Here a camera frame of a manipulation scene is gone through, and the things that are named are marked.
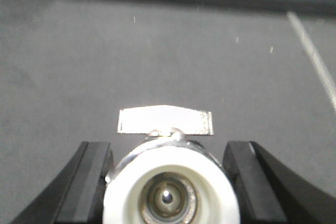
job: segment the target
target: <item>gray carpet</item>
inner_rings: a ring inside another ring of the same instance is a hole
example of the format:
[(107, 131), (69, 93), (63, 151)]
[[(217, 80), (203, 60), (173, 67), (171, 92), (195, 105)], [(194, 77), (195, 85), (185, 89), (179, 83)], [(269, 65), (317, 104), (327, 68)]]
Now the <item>gray carpet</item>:
[[(336, 22), (304, 17), (336, 78)], [(118, 161), (121, 108), (209, 110), (218, 159), (257, 141), (336, 196), (336, 121), (285, 14), (123, 0), (0, 0), (0, 223), (57, 175), (81, 141)]]

